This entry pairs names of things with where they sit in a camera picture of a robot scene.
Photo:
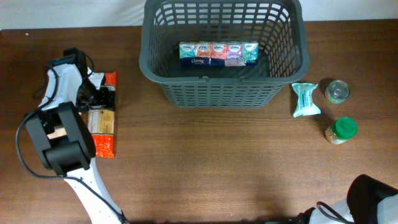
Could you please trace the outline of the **orange pasta packet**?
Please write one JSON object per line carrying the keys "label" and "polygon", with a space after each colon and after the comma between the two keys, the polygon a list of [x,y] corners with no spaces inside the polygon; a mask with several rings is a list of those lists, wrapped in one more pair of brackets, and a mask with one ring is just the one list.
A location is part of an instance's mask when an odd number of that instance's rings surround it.
{"label": "orange pasta packet", "polygon": [[[118,72],[105,72],[106,81],[102,86],[116,92]],[[90,131],[96,147],[96,155],[103,158],[114,158],[114,120],[116,110],[91,108],[81,116]]]}

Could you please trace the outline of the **Kleenex tissue multipack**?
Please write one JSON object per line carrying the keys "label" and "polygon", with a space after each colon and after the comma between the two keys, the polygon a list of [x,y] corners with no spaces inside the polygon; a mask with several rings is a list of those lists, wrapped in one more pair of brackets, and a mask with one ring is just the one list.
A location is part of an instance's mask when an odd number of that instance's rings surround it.
{"label": "Kleenex tissue multipack", "polygon": [[179,59],[182,66],[243,67],[256,65],[259,43],[245,42],[181,42]]}

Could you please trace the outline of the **teal wet wipes packet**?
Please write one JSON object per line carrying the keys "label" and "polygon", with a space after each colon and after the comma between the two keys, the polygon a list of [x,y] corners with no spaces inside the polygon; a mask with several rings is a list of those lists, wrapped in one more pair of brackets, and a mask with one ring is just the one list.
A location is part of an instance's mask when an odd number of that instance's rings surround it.
{"label": "teal wet wipes packet", "polygon": [[321,110],[313,102],[312,93],[318,85],[312,83],[293,83],[292,89],[297,94],[297,107],[293,117],[320,114]]}

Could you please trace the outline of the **metal tin can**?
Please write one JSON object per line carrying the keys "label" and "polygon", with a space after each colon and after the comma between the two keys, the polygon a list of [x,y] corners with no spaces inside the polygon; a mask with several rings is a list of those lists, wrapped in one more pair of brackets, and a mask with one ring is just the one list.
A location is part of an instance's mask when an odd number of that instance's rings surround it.
{"label": "metal tin can", "polygon": [[333,80],[325,90],[325,98],[334,104],[344,102],[349,95],[349,85],[342,80]]}

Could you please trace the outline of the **green lid jar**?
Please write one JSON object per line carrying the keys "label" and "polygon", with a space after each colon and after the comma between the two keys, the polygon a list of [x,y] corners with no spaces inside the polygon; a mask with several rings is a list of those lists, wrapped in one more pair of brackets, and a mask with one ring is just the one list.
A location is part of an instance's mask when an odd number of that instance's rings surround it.
{"label": "green lid jar", "polygon": [[325,137],[332,144],[342,144],[353,138],[357,132],[358,125],[356,121],[349,117],[342,117],[327,127]]}

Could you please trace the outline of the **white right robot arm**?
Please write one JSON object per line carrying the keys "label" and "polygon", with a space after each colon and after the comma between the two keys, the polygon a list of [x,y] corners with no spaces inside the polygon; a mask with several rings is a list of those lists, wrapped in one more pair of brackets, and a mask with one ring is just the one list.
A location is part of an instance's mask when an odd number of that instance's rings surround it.
{"label": "white right robot arm", "polygon": [[362,174],[354,179],[346,198],[316,206],[290,223],[303,224],[397,224],[397,189]]}

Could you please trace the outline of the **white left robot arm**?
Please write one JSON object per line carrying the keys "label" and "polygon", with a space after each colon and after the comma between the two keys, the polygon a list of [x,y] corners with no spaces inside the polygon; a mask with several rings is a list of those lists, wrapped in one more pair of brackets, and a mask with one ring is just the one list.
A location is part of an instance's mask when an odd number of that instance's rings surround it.
{"label": "white left robot arm", "polygon": [[113,146],[116,76],[86,65],[52,63],[44,98],[24,118],[43,166],[76,193],[92,223],[127,223],[101,180],[98,151]]}

